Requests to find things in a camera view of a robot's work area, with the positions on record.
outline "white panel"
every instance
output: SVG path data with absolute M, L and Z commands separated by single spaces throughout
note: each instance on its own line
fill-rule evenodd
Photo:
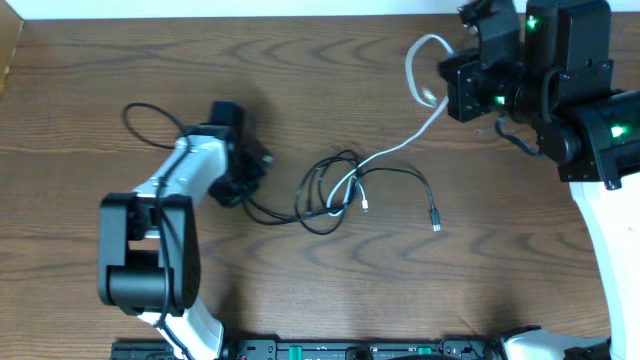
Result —
M 465 0 L 7 0 L 25 20 L 454 13 Z M 638 0 L 610 0 L 640 11 Z M 516 0 L 523 12 L 526 0 Z

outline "usb connector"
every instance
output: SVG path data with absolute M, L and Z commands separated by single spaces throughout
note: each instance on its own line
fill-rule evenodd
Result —
M 433 231 L 440 231 L 440 213 L 438 213 L 438 209 L 431 209 L 431 224 L 433 224 Z

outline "green light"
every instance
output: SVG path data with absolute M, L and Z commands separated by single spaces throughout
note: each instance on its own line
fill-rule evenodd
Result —
M 537 23 L 538 19 L 534 18 L 533 16 L 529 16 L 529 20 L 527 20 L 527 26 L 529 27 L 529 29 L 535 29 Z
M 627 129 L 623 128 L 622 126 L 614 126 L 611 128 L 611 135 L 613 135 L 613 137 L 620 137 L 626 132 Z

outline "white background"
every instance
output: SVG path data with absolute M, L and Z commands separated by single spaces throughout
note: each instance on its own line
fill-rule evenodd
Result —
M 454 13 L 465 0 L 7 0 L 25 20 Z M 526 0 L 515 0 L 524 12 Z M 640 0 L 609 0 L 640 11 Z

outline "wooden table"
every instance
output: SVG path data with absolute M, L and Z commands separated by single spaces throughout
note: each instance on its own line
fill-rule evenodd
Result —
M 637 15 L 616 15 L 615 86 L 640 87 Z M 436 32 L 473 39 L 455 16 L 28 22 L 0 100 L 0 357 L 105 358 L 112 341 L 156 338 L 100 303 L 98 205 L 148 178 L 168 153 L 138 142 L 120 110 L 146 101 L 187 123 L 213 100 L 242 103 L 277 156 L 257 198 L 290 211 L 311 164 L 363 154 L 413 134 L 429 110 L 403 72 L 409 46 Z M 416 61 L 440 96 L 444 52 Z M 141 132 L 171 142 L 160 116 Z M 197 212 L 200 295 L 228 329 L 283 338 L 425 338 L 523 324 L 607 335 L 590 239 L 549 160 L 443 116 L 380 164 L 413 164 L 443 219 L 434 233 L 423 189 L 396 174 L 367 181 L 335 234 L 263 227 L 204 200 Z M 531 132 L 513 126 L 531 139 Z

